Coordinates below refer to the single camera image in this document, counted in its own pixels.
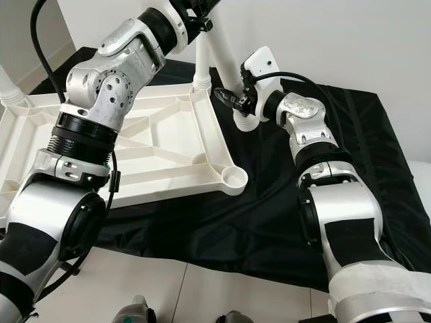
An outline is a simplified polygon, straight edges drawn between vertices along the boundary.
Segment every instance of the white plastic tray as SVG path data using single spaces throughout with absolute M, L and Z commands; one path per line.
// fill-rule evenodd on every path
M 9 106 L 0 120 L 0 227 L 59 113 L 54 94 L 30 100 L 34 108 Z M 190 84 L 145 87 L 115 151 L 122 176 L 114 208 L 215 190 L 238 195 L 248 181 L 230 157 L 207 92 L 193 93 Z M 107 199 L 107 187 L 100 195 Z

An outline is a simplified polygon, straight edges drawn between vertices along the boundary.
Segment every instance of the black cloth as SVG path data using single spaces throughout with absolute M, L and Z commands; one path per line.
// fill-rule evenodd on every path
M 56 72 L 63 89 L 70 68 L 93 53 L 82 48 Z M 193 73 L 192 64 L 168 61 L 151 85 L 188 83 Z M 211 74 L 213 84 L 221 86 L 215 69 Z M 305 83 L 282 80 L 282 85 L 285 91 L 323 100 Z M 378 199 L 398 249 L 417 271 L 431 273 L 429 218 L 378 96 L 324 88 L 337 102 L 345 145 L 359 175 Z M 51 92 L 47 81 L 34 91 Z M 114 209 L 100 232 L 98 246 L 327 290 L 323 259 L 302 240 L 297 174 L 288 134 L 270 122 L 242 133 L 232 120 L 232 111 L 213 96 L 211 100 L 230 154 L 249 176 L 244 193 L 211 192 Z M 333 115 L 327 111 L 338 136 Z M 382 243 L 392 254 L 388 239 L 385 234 Z

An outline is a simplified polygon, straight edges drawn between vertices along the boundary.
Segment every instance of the white tape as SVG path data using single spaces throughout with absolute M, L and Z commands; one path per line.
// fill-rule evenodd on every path
M 343 299 L 369 293 L 394 293 L 431 303 L 431 275 L 385 265 L 356 264 L 341 269 L 329 282 L 329 311 Z

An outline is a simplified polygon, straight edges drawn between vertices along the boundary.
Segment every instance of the white plastic leg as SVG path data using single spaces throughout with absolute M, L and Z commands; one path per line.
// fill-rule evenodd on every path
M 234 92 L 237 96 L 243 96 L 244 85 L 241 80 L 240 65 L 236 60 L 234 51 L 230 46 L 228 35 L 223 28 L 218 7 L 215 7 L 209 15 L 214 27 L 207 33 L 208 49 L 211 51 L 215 66 L 217 67 L 223 86 Z M 238 111 L 234 112 L 234 121 L 241 131 L 247 132 L 256 129 L 259 119 L 253 115 L 245 118 Z
M 29 107 L 30 101 L 0 65 L 0 101 L 4 106 Z
M 196 72 L 193 78 L 193 89 L 195 91 L 211 91 L 211 76 L 209 75 L 209 56 L 207 46 L 207 35 L 201 33 L 196 39 Z

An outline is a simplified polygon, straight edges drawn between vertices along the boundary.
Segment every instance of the floor tile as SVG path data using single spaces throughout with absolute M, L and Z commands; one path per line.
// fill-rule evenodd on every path
M 159 323 L 171 323 L 186 264 L 93 248 L 81 273 L 36 305 L 30 323 L 111 322 L 135 295 L 143 295 Z M 57 271 L 59 277 L 63 271 Z
M 329 313 L 328 299 L 328 293 L 323 293 L 322 291 L 311 289 L 311 314 L 313 318 Z
M 188 264 L 175 312 L 176 323 L 212 323 L 238 310 L 256 323 L 310 318 L 310 289 Z

